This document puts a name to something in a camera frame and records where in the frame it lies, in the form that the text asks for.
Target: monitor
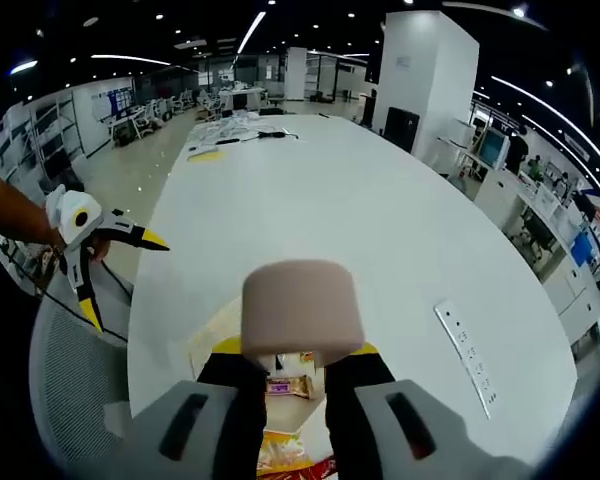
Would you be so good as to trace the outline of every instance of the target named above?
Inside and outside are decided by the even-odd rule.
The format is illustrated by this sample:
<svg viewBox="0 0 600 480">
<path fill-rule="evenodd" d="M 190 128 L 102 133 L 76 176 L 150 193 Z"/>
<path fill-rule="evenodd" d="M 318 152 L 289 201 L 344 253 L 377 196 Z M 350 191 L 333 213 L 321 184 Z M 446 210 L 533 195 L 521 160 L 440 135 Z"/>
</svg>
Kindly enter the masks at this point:
<svg viewBox="0 0 600 480">
<path fill-rule="evenodd" d="M 509 137 L 494 128 L 489 128 L 484 134 L 482 144 L 478 150 L 478 157 L 494 169 L 500 168 L 509 151 Z"/>
</svg>

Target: white pillar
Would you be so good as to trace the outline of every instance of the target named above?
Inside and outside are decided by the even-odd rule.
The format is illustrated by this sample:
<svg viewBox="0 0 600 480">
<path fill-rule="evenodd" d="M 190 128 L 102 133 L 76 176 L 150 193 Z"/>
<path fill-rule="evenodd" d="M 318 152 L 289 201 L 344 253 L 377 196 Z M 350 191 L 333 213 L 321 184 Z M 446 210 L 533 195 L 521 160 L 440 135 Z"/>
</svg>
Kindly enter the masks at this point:
<svg viewBox="0 0 600 480">
<path fill-rule="evenodd" d="M 307 76 L 307 49 L 291 47 L 287 50 L 284 75 L 284 98 L 304 100 L 304 83 Z"/>
<path fill-rule="evenodd" d="M 373 130 L 384 130 L 389 107 L 419 115 L 411 153 L 423 159 L 450 121 L 467 121 L 479 48 L 442 12 L 388 14 Z"/>
</svg>

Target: ceiling light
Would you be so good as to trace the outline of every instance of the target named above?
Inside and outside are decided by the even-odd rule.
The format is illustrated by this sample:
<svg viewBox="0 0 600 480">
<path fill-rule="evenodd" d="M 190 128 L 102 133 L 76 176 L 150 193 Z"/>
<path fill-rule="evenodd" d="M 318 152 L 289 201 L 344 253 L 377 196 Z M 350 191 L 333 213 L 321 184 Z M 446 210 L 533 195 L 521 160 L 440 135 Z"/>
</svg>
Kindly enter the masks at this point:
<svg viewBox="0 0 600 480">
<path fill-rule="evenodd" d="M 571 120 L 569 120 L 567 117 L 565 117 L 562 113 L 560 113 L 559 111 L 557 111 L 555 108 L 553 108 L 551 105 L 549 105 L 548 103 L 540 100 L 538 97 L 536 97 L 535 95 L 530 94 L 529 92 L 527 92 L 526 90 L 523 90 L 520 87 L 517 87 L 516 85 L 509 83 L 505 80 L 502 80 L 501 78 L 498 77 L 491 77 L 492 79 L 494 79 L 496 82 L 500 82 L 503 85 L 506 85 L 508 87 L 513 88 L 514 90 L 517 90 L 520 93 L 524 93 L 527 97 L 531 98 L 532 100 L 535 100 L 536 102 L 538 102 L 540 105 L 542 105 L 543 107 L 545 107 L 547 110 L 549 110 L 550 112 L 552 112 L 554 115 L 556 115 L 558 118 L 560 118 L 560 120 L 562 120 L 563 122 L 565 122 L 567 125 L 569 125 L 573 130 L 576 131 L 576 133 L 578 135 L 580 135 L 582 137 L 582 139 L 587 142 L 589 144 L 589 146 L 591 148 L 593 148 L 593 150 L 598 154 L 598 156 L 600 157 L 600 149 L 598 148 L 598 146 L 593 143 L 593 141 L 587 137 L 584 132 L 582 130 L 580 130 Z"/>
<path fill-rule="evenodd" d="M 97 21 L 99 20 L 98 17 L 91 17 L 90 19 L 88 19 L 87 21 L 85 21 L 82 26 L 83 27 L 90 27 L 91 25 L 94 25 L 95 23 L 97 23 Z"/>
<path fill-rule="evenodd" d="M 256 16 L 256 18 L 253 20 L 253 23 L 249 27 L 249 30 L 247 31 L 247 34 L 242 39 L 242 43 L 240 44 L 240 48 L 238 48 L 238 55 L 240 55 L 242 53 L 242 50 L 244 49 L 245 45 L 249 41 L 249 38 L 251 38 L 251 35 L 253 34 L 253 31 L 258 27 L 258 25 L 260 24 L 260 22 L 262 21 L 262 19 L 264 18 L 264 16 L 266 14 L 267 14 L 267 12 L 260 12 Z"/>
<path fill-rule="evenodd" d="M 137 60 L 139 62 L 157 63 L 158 65 L 171 65 L 167 62 L 161 62 L 160 60 L 151 60 L 150 58 L 142 57 L 129 57 L 127 55 L 91 55 L 91 58 L 115 58 L 118 60 Z"/>
<path fill-rule="evenodd" d="M 589 170 L 589 168 L 584 164 L 584 162 L 582 160 L 580 160 L 580 158 L 578 158 L 576 156 L 575 153 L 573 153 L 564 143 L 562 143 L 555 135 L 553 135 L 551 132 L 549 132 L 549 130 L 547 130 L 546 128 L 544 128 L 542 125 L 540 125 L 539 123 L 531 120 L 526 115 L 522 115 L 522 117 L 525 118 L 526 120 L 528 120 L 529 122 L 533 123 L 536 127 L 538 127 L 540 130 L 542 130 L 544 133 L 546 133 L 550 138 L 552 138 L 564 150 L 566 150 L 567 153 L 569 153 L 576 160 L 576 162 L 578 162 L 580 164 L 580 166 L 582 167 L 582 169 L 588 174 L 588 175 L 585 175 L 586 178 L 589 178 L 589 176 L 591 176 L 591 178 L 593 179 L 593 181 L 598 186 L 598 189 L 600 190 L 600 182 L 598 182 L 598 179 L 593 176 L 593 173 L 591 173 L 591 171 Z M 596 172 L 600 172 L 600 169 L 598 167 L 596 167 Z"/>
<path fill-rule="evenodd" d="M 9 75 L 13 75 L 14 73 L 19 73 L 22 72 L 23 70 L 27 70 L 29 68 L 33 68 L 38 64 L 37 60 L 31 60 L 30 62 L 26 62 L 26 63 L 21 63 L 20 65 L 18 65 L 17 67 L 14 67 L 11 72 L 9 72 Z"/>
</svg>

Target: power outlet strip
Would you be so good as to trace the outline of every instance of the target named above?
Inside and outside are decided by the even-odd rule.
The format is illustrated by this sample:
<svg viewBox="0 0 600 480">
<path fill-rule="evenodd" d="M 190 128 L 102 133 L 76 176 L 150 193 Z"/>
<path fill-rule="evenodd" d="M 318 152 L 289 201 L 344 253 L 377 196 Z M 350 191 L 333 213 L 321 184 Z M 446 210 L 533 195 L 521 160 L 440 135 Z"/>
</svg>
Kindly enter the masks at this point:
<svg viewBox="0 0 600 480">
<path fill-rule="evenodd" d="M 482 360 L 480 353 L 478 353 L 478 349 L 471 341 L 471 336 L 458 314 L 458 309 L 453 302 L 445 300 L 433 307 L 433 311 L 447 331 L 451 342 L 456 347 L 456 351 L 460 355 L 460 360 L 462 360 L 478 393 L 484 413 L 490 419 L 493 409 L 499 401 L 499 397 L 493 380 L 487 371 L 487 366 L 484 360 Z"/>
</svg>

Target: office floor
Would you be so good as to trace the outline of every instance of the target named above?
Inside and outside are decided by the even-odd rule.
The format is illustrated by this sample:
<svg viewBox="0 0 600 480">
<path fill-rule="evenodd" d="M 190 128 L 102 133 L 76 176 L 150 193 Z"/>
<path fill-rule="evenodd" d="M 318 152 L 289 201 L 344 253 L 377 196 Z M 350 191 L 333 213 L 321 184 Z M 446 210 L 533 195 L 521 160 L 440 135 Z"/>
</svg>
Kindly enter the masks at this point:
<svg viewBox="0 0 600 480">
<path fill-rule="evenodd" d="M 280 107 L 288 113 L 323 113 L 353 120 L 358 102 L 283 102 Z M 87 191 L 106 209 L 118 208 L 138 224 L 146 225 L 167 175 L 195 124 L 196 112 L 188 110 L 140 141 L 121 148 L 103 148 L 89 159 L 91 173 L 85 182 Z M 107 256 L 108 265 L 131 282 L 135 280 L 139 260 L 139 249 L 116 242 Z"/>
</svg>

